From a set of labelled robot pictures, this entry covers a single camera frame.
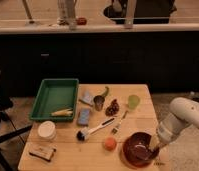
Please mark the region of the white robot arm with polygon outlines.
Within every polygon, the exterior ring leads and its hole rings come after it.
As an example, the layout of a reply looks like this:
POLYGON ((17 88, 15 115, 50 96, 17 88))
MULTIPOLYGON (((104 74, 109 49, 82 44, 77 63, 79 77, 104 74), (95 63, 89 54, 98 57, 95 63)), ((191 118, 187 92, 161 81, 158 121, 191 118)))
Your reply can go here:
POLYGON ((149 149, 154 152, 175 141, 190 125, 199 129, 199 102, 178 97, 169 105, 169 114, 158 124, 149 149))

